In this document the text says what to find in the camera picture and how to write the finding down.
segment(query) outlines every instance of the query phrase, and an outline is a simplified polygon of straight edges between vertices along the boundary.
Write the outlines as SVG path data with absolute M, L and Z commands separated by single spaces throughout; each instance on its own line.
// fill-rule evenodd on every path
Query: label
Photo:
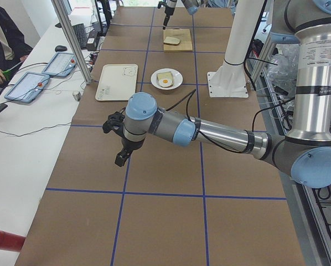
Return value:
M 331 40 L 317 40 L 301 45 L 298 69 L 331 67 Z

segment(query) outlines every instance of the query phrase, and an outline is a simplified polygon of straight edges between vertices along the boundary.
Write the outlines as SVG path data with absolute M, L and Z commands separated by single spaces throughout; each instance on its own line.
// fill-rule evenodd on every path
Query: computer mouse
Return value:
M 64 51 L 67 51 L 67 47 L 66 46 L 63 46 L 63 45 L 57 45 L 55 47 L 55 52 L 64 52 Z

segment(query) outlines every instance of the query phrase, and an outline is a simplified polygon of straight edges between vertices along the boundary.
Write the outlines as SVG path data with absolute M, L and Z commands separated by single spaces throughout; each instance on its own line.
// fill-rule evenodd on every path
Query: black jacket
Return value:
M 12 21 L 8 13 L 0 7 L 0 25 L 6 36 L 9 47 L 14 51 L 16 58 L 28 55 L 33 48 L 24 42 L 24 35 L 16 24 Z M 0 42 L 0 69 L 3 71 L 7 69 L 6 59 L 4 57 L 3 47 Z

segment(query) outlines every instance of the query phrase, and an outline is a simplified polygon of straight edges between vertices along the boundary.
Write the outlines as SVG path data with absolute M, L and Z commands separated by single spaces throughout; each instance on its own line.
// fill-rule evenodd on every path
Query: table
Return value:
M 89 25 L 91 17 L 70 16 L 70 19 L 72 25 L 80 22 Z M 42 36 L 22 67 L 48 62 L 57 45 L 65 45 L 71 51 L 62 29 L 54 27 L 56 23 Z M 89 54 L 86 50 L 83 53 L 84 56 Z M 19 71 L 11 84 L 26 71 L 40 73 L 45 66 L 35 65 Z M 8 103 L 0 113 L 0 130 L 20 135 L 71 122 L 78 106 L 72 93 L 83 93 L 84 87 L 78 69 L 73 71 L 73 76 L 51 79 L 47 90 L 31 104 Z M 4 95 L 8 90 L 6 88 L 0 96 L 0 103 L 7 101 Z M 27 235 L 68 129 L 69 125 L 58 126 L 23 137 L 0 133 L 0 230 Z M 0 266 L 14 265 L 17 257 L 18 253 L 0 250 Z
M 259 109 L 248 99 L 209 98 L 206 73 L 223 62 L 232 16 L 177 8 L 169 28 L 190 28 L 194 52 L 164 53 L 163 10 L 119 8 L 72 120 L 16 266 L 303 265 L 277 170 L 251 156 L 147 136 L 124 168 L 113 162 L 120 138 L 101 125 L 124 101 L 98 103 L 105 64 L 136 63 L 137 91 L 169 107 L 197 89 L 190 115 L 249 129 Z M 183 85 L 163 92 L 150 82 L 174 68 Z M 184 112 L 185 103 L 176 111 Z M 257 130 L 264 130 L 262 119 Z

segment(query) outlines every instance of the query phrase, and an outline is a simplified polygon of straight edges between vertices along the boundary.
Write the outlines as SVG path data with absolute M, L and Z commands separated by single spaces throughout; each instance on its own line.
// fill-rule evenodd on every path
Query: tablet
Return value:
M 76 58 L 73 54 L 57 52 L 44 68 L 42 74 L 49 75 L 52 78 L 56 76 L 64 78 L 71 73 L 76 64 Z
M 4 97 L 10 101 L 30 103 L 43 91 L 49 80 L 49 75 L 26 72 Z

